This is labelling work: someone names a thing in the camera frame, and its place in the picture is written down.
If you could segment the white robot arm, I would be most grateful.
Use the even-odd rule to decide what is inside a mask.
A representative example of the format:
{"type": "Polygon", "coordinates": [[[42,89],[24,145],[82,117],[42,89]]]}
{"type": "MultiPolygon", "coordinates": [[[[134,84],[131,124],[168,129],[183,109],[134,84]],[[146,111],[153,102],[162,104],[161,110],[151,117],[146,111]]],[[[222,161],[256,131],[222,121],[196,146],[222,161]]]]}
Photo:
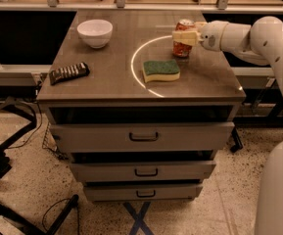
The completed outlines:
{"type": "MultiPolygon", "coordinates": [[[[193,28],[175,30],[172,39],[271,66],[283,97],[283,22],[279,19],[263,17],[252,25],[197,22],[193,28]]],[[[283,141],[270,152],[262,173],[254,235],[283,235],[283,141]]]]}

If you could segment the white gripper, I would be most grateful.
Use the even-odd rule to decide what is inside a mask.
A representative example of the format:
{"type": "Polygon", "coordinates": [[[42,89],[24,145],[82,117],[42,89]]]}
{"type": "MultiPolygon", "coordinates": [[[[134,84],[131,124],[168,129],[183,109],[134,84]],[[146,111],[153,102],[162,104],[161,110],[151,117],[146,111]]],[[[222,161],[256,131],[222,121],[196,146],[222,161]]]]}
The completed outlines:
{"type": "Polygon", "coordinates": [[[172,39],[175,42],[185,44],[188,46],[196,46],[201,41],[201,45],[210,51],[224,51],[222,37],[228,22],[213,21],[195,22],[197,30],[175,30],[172,33],[172,39]]]}

